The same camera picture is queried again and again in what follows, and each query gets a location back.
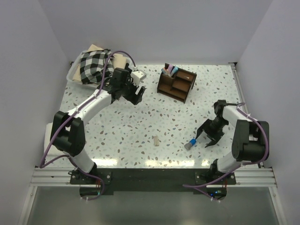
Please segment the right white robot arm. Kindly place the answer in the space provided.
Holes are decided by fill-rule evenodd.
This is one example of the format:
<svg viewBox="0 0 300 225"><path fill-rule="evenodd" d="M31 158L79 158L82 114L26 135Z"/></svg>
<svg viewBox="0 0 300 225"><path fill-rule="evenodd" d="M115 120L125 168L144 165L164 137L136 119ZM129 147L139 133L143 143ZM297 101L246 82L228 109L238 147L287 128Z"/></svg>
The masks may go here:
<svg viewBox="0 0 300 225"><path fill-rule="evenodd" d="M196 138L205 133L210 142L205 147L216 145L225 134L223 128L234 126L231 152L214 160L210 165L206 178L214 184L220 184L225 174L230 174L242 165L259 164L269 156L269 124L256 120L242 111L240 104L218 100L214 103L216 117L207 119L196 132Z"/></svg>

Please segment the blue cap grey highlighter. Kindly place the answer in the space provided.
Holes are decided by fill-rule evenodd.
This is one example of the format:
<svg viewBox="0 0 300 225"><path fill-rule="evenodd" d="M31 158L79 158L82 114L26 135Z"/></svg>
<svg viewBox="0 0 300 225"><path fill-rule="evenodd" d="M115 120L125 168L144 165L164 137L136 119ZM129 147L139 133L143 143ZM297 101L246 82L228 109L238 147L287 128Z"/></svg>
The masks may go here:
<svg viewBox="0 0 300 225"><path fill-rule="evenodd" d="M174 67L174 68L172 69L172 72L170 73L170 75L173 76L177 71L178 71L178 68L177 68L177 67Z"/></svg>

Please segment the pink purple highlighter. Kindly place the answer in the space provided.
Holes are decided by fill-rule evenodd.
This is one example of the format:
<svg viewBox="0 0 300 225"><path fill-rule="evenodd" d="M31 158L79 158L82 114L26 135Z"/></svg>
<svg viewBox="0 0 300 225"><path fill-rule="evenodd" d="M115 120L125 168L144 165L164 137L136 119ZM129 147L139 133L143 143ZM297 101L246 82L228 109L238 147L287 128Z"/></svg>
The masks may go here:
<svg viewBox="0 0 300 225"><path fill-rule="evenodd" d="M169 65L168 69L169 69L169 72L171 73L172 72L172 69L174 68L174 66L172 65Z"/></svg>

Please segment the blue grey glue stick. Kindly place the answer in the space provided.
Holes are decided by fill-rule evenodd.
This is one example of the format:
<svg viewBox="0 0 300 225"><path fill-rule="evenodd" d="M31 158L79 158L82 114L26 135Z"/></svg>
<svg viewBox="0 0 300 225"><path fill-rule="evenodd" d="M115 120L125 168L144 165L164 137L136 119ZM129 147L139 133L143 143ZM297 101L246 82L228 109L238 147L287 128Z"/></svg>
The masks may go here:
<svg viewBox="0 0 300 225"><path fill-rule="evenodd" d="M190 150L196 144L196 139L191 139L188 143L184 145L186 150Z"/></svg>

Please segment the orange tip white pen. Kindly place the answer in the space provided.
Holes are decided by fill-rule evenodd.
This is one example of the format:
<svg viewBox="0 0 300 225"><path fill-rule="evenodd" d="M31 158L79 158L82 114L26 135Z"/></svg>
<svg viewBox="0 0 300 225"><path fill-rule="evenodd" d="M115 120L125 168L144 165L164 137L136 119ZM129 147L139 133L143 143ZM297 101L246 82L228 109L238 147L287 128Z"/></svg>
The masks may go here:
<svg viewBox="0 0 300 225"><path fill-rule="evenodd" d="M171 76L171 74L170 74L170 72L169 72L169 69L166 69L166 70L165 70L165 74L166 74L167 76Z"/></svg>

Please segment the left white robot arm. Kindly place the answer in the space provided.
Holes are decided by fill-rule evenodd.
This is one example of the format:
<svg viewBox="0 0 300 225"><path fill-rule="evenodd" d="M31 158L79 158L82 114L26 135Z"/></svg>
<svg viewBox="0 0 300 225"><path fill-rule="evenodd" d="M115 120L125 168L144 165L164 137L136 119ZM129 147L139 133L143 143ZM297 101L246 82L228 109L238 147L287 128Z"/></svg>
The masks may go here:
<svg viewBox="0 0 300 225"><path fill-rule="evenodd" d="M82 171L81 179L87 184L94 183L97 179L94 169L97 166L84 149L85 126L101 110L120 98L133 105L140 103L146 90L140 82L145 78L146 73L141 70L129 72L116 68L107 85L98 86L90 97L68 112L58 111L54 115L46 150L54 146L65 153Z"/></svg>

